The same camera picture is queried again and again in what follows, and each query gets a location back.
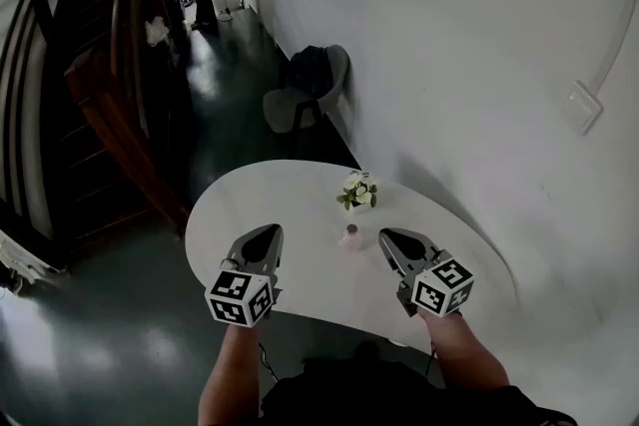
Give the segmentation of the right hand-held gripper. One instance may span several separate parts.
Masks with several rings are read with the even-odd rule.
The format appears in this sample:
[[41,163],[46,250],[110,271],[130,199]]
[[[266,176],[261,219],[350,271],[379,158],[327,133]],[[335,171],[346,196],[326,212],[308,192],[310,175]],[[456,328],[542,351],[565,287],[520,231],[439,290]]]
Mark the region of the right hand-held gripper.
[[395,271],[413,271],[413,260],[432,260],[414,276],[412,284],[402,281],[397,298],[409,316],[419,308],[444,317],[458,312],[471,293],[474,275],[446,250],[440,250],[426,235],[399,227],[383,228],[379,246]]

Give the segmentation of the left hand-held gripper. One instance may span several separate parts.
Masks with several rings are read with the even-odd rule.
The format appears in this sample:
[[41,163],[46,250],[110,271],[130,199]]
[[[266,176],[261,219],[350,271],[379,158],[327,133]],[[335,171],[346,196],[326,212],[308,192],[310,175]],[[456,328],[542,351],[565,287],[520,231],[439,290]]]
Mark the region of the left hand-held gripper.
[[257,227],[233,243],[204,293],[215,321],[253,327],[270,312],[282,292],[276,270],[283,243],[284,230],[275,223]]

